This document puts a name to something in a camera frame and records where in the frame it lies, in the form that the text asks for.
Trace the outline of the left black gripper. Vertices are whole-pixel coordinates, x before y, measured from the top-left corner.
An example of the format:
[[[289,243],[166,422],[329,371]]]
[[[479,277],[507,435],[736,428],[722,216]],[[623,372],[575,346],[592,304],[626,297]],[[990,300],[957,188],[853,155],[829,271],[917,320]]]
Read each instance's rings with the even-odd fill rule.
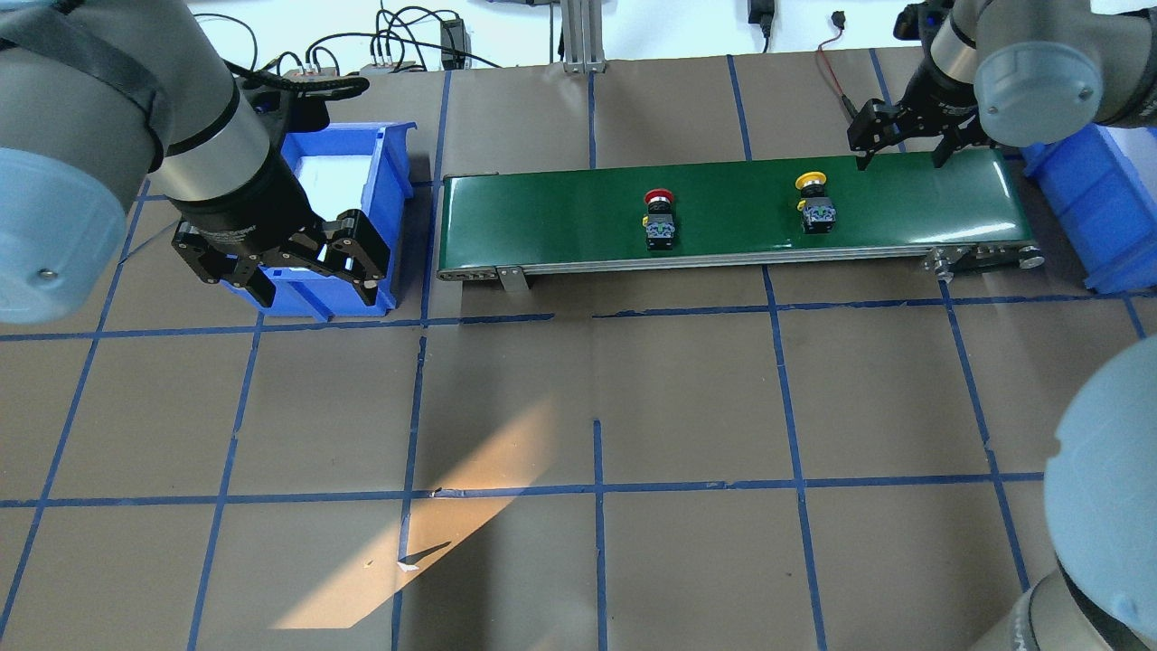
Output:
[[[277,284],[259,262],[288,250],[292,267],[339,278],[368,308],[377,302],[389,244],[361,210],[324,222],[288,167],[263,167],[224,197],[171,204],[182,215],[171,246],[205,284],[231,286],[259,308],[272,308]]]

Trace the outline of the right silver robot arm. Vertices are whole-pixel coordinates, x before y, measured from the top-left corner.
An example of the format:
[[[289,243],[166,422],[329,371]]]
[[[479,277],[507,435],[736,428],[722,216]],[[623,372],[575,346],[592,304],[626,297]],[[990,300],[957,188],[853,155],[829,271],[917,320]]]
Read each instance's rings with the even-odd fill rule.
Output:
[[[1086,1],[911,5],[900,40],[923,59],[894,106],[852,108],[860,168],[911,136],[939,136],[935,165],[972,145],[1057,143],[1086,125],[1154,125],[1154,9]],[[1083,384],[1044,473],[1057,568],[1026,590],[975,650],[1154,649],[1154,336]]]

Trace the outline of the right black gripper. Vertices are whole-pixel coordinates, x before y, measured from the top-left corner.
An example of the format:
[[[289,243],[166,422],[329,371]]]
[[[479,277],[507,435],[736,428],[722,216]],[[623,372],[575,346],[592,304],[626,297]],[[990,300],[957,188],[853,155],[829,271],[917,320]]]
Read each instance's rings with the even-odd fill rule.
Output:
[[[950,77],[929,54],[918,65],[899,104],[868,99],[847,130],[860,172],[865,172],[876,154],[912,136],[941,136],[933,151],[936,169],[968,147],[992,147],[992,136],[978,117],[972,82]]]

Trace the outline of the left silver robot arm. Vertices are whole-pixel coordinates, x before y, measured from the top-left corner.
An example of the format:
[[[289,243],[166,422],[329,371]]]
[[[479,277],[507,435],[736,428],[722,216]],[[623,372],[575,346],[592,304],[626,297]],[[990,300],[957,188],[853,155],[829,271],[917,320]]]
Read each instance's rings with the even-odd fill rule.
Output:
[[[375,304],[390,244],[363,210],[320,219],[281,151],[367,79],[224,61],[182,1],[5,1],[1,61],[3,323],[83,306],[143,182],[179,212],[171,244],[202,283],[272,308],[266,273],[303,268]]]

